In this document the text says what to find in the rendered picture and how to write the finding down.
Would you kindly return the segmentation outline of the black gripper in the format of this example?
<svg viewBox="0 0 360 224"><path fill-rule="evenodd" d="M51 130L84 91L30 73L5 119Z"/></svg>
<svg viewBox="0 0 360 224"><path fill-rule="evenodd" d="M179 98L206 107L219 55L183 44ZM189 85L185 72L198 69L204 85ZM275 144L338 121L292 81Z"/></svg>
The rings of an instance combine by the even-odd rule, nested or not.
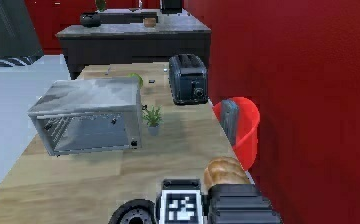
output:
<svg viewBox="0 0 360 224"><path fill-rule="evenodd" d="M133 199L117 208L108 224L157 224L151 200Z"/></svg>

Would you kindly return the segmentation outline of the small green potted plant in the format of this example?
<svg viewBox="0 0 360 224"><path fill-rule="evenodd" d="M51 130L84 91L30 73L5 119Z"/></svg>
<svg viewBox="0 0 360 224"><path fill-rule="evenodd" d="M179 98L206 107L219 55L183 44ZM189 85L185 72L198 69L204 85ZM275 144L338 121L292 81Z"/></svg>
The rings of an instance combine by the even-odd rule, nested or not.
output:
<svg viewBox="0 0 360 224"><path fill-rule="evenodd" d="M143 119L146 121L149 134L157 136L159 134L160 123L162 122L161 107L146 107L143 110Z"/></svg>

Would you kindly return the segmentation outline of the light wooden table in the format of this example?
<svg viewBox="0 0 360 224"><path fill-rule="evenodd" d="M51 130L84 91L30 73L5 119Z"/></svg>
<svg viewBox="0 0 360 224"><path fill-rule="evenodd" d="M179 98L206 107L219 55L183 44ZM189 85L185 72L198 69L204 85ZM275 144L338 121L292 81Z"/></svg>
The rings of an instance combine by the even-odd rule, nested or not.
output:
<svg viewBox="0 0 360 224"><path fill-rule="evenodd" d="M0 224L108 224L124 202L155 199L163 179L200 178L211 159L232 156L210 105L173 104L167 67L159 62L86 67L84 79L139 74L143 102L161 107L159 134L144 131L143 145L135 150L60 157L48 155L40 137L33 137L0 183Z"/></svg>

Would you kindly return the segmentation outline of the brown bread loaf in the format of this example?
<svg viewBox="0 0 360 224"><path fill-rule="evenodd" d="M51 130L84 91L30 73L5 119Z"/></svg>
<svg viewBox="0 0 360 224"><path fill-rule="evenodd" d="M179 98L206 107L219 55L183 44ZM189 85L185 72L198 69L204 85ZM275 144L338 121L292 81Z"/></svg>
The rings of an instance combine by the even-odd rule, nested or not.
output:
<svg viewBox="0 0 360 224"><path fill-rule="evenodd" d="M218 184L249 184L250 180L240 162L233 157L216 157L204 169L204 185L209 190Z"/></svg>

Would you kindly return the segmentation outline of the grey microwave oven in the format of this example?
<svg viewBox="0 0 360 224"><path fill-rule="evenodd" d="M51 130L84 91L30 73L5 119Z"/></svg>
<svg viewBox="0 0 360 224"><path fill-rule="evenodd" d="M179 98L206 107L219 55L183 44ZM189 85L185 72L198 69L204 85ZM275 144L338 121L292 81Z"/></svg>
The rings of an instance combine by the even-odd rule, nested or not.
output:
<svg viewBox="0 0 360 224"><path fill-rule="evenodd" d="M30 107L28 116L51 156L142 146L136 77L58 80Z"/></svg>

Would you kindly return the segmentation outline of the grey flat object in bin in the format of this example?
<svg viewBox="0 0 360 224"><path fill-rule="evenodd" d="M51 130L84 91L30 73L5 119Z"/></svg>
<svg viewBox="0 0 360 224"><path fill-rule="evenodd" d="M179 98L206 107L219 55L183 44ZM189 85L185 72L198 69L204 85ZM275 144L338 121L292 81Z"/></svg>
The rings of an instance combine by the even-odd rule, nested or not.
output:
<svg viewBox="0 0 360 224"><path fill-rule="evenodd" d="M239 107L235 101L226 99L221 102L220 124L231 145L236 144Z"/></svg>

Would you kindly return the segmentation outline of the black toaster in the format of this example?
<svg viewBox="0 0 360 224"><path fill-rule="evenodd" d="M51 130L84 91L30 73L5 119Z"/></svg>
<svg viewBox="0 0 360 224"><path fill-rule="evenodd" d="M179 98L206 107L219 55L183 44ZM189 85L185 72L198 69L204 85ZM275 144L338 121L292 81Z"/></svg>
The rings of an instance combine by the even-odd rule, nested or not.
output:
<svg viewBox="0 0 360 224"><path fill-rule="evenodd" d="M178 54L169 59L169 85L175 105L208 102L208 71L194 54Z"/></svg>

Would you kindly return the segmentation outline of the dark counter with grey top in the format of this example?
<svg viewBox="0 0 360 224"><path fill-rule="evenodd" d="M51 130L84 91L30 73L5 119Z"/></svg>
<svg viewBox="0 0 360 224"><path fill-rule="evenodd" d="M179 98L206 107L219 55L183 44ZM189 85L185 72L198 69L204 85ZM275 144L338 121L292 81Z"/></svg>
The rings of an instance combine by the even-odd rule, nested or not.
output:
<svg viewBox="0 0 360 224"><path fill-rule="evenodd" d="M209 64L212 31L187 11L158 13L153 27L142 23L71 25L56 34L71 79L87 65L166 62L194 54Z"/></svg>

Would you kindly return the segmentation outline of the dark sink basin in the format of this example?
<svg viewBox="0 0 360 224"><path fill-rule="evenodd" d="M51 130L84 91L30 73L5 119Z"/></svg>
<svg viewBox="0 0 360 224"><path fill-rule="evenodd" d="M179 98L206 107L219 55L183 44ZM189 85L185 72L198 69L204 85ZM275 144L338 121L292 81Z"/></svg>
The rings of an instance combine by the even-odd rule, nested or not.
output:
<svg viewBox="0 0 360 224"><path fill-rule="evenodd" d="M153 18L155 21L158 21L156 12L113 12L100 14L100 21L102 24L142 23L146 18Z"/></svg>

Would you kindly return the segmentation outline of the black round pot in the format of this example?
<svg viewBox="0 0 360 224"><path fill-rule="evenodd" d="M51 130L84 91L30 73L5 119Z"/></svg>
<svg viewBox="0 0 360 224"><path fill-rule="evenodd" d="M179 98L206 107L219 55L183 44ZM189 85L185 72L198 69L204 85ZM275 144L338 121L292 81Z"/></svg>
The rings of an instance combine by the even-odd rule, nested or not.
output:
<svg viewBox="0 0 360 224"><path fill-rule="evenodd" d="M97 12L86 12L80 15L80 24L84 27L99 27L101 18Z"/></svg>

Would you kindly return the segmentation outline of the dark grey fridge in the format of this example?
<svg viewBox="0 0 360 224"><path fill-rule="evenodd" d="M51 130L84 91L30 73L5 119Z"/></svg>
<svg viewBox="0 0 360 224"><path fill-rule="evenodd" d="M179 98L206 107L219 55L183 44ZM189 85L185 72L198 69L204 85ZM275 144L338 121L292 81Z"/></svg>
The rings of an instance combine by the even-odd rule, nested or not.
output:
<svg viewBox="0 0 360 224"><path fill-rule="evenodd" d="M25 0L0 0L0 67L32 65L43 56Z"/></svg>

